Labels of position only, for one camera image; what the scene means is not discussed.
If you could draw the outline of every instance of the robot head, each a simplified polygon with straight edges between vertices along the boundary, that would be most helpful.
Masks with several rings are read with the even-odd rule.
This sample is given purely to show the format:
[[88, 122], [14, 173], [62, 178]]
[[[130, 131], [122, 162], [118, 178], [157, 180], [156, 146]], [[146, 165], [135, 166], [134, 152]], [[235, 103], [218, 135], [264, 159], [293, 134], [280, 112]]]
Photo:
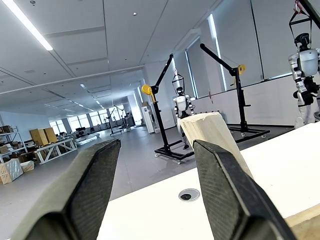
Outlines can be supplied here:
[[309, 43], [310, 43], [310, 38], [309, 38], [309, 33], [301, 33], [299, 34], [295, 39], [294, 39], [294, 43], [295, 44], [301, 44], [299, 49], [300, 51], [305, 51], [310, 49], [308, 47]]
[[172, 80], [174, 90], [179, 96], [184, 95], [185, 78], [178, 73], [178, 70], [174, 70], [174, 78]]

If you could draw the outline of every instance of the white humanoid robot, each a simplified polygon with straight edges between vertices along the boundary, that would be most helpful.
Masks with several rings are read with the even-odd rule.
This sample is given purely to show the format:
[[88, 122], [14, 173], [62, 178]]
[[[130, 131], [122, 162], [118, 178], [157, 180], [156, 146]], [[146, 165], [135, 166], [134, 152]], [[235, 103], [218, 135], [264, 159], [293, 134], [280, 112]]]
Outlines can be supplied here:
[[181, 134], [182, 140], [184, 142], [183, 149], [189, 148], [187, 143], [186, 134], [181, 128], [180, 120], [186, 117], [192, 116], [195, 114], [194, 107], [191, 102], [191, 98], [189, 95], [185, 95], [185, 79], [178, 73], [178, 70], [174, 70], [174, 78], [172, 80], [172, 84], [176, 94], [178, 95], [173, 99], [174, 102], [174, 111], [177, 122], [177, 128], [179, 133]]
[[314, 118], [317, 122], [320, 121], [319, 111], [314, 115], [311, 113], [314, 98], [317, 99], [318, 107], [320, 107], [319, 85], [313, 81], [313, 75], [320, 71], [320, 48], [308, 47], [309, 33], [301, 33], [294, 39], [294, 43], [297, 46], [297, 53], [291, 55], [288, 60], [297, 88], [297, 91], [293, 93], [293, 97], [298, 99], [299, 115], [294, 126], [297, 129], [314, 122]]

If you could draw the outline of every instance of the yellow pulley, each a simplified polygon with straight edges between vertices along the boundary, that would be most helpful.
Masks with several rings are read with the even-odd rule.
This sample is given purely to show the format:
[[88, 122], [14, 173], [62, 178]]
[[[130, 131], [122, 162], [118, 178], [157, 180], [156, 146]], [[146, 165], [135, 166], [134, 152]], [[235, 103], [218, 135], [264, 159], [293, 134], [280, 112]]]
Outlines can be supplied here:
[[141, 91], [144, 94], [147, 94], [147, 95], [151, 96], [153, 103], [156, 102], [155, 95], [153, 94], [152, 89], [151, 89], [151, 87], [149, 85], [147, 85], [147, 84], [143, 85], [142, 88], [141, 88]]
[[242, 75], [242, 74], [244, 74], [244, 72], [246, 70], [246, 65], [241, 64], [238, 66], [238, 69], [239, 69], [239, 75]]
[[[239, 70], [239, 75], [244, 74], [245, 71], [246, 71], [246, 65], [245, 65], [245, 64], [239, 65], [239, 66], [238, 66], [238, 70]], [[236, 84], [236, 78], [234, 78], [234, 82], [233, 82], [233, 84], [231, 84], [230, 86], [233, 86], [233, 85], [235, 85], [235, 84]]]

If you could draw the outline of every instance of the table surface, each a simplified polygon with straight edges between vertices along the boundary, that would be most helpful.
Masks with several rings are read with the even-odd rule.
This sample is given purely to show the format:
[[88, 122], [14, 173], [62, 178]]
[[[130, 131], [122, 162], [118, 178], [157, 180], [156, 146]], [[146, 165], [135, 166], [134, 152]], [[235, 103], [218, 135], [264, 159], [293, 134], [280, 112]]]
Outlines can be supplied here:
[[[241, 151], [284, 218], [320, 203], [318, 136], [320, 123], [311, 123]], [[178, 198], [188, 188], [201, 190], [196, 168], [110, 201], [97, 239], [213, 240], [202, 197]]]

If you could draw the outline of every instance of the gray floor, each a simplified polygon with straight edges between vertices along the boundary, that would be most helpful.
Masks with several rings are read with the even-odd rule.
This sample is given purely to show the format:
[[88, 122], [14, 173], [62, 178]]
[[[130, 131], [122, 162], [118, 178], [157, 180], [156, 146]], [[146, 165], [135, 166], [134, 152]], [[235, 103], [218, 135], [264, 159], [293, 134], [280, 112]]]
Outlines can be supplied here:
[[[270, 129], [271, 133], [267, 135], [266, 139], [259, 137], [238, 144], [241, 150], [259, 144], [290, 129], [284, 127], [255, 128]], [[109, 130], [99, 133], [100, 139], [87, 143], [80, 147], [78, 151], [98, 142], [111, 139]], [[167, 130], [166, 134], [169, 142], [180, 139], [176, 128]], [[236, 139], [239, 138], [239, 133], [235, 132], [234, 137]], [[122, 147], [116, 167], [111, 200], [196, 167], [194, 156], [180, 165], [177, 165], [174, 160], [162, 156], [155, 158], [154, 149], [163, 145], [161, 135], [149, 134], [144, 127], [134, 128], [130, 132], [117, 134], [114, 138], [121, 139]], [[44, 165], [37, 165], [33, 171], [23, 174], [12, 183], [6, 185], [0, 184], [1, 240], [10, 237], [37, 198], [66, 170], [78, 154], [78, 151], [57, 158]], [[175, 151], [183, 152], [181, 147], [178, 147]]]

